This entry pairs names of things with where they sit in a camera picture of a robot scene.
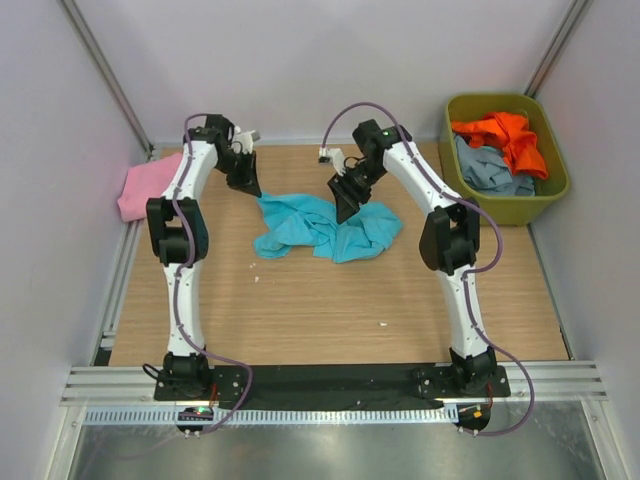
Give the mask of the cyan t shirt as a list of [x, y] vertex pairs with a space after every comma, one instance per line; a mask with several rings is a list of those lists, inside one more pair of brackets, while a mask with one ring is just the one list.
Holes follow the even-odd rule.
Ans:
[[373, 259], [391, 248], [401, 219], [382, 203], [366, 204], [343, 223], [334, 204], [309, 194], [262, 194], [256, 200], [267, 232], [253, 247], [257, 256], [279, 259], [297, 247], [335, 264]]

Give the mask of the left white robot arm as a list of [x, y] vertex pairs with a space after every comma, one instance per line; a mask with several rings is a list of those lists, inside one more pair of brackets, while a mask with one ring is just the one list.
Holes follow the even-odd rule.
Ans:
[[243, 131], [222, 114], [194, 114], [184, 122], [183, 152], [164, 192], [146, 202], [153, 254], [163, 267], [169, 298], [170, 334], [156, 381], [156, 400], [203, 400], [213, 392], [210, 356], [200, 319], [200, 276], [209, 234], [199, 200], [212, 171], [229, 188], [262, 196], [255, 131]]

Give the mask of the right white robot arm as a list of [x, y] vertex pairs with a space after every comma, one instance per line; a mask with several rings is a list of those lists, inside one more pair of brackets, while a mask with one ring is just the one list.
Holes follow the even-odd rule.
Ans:
[[335, 174], [328, 181], [342, 224], [371, 198], [372, 187], [392, 174], [425, 215], [419, 241], [423, 263], [439, 279], [451, 331], [450, 381], [464, 396], [487, 392], [497, 371], [494, 348], [483, 338], [473, 269], [480, 246], [478, 205], [448, 187], [423, 158], [402, 126], [381, 128], [374, 120], [360, 123], [353, 139], [362, 158], [352, 166], [339, 148], [322, 145], [319, 160]]

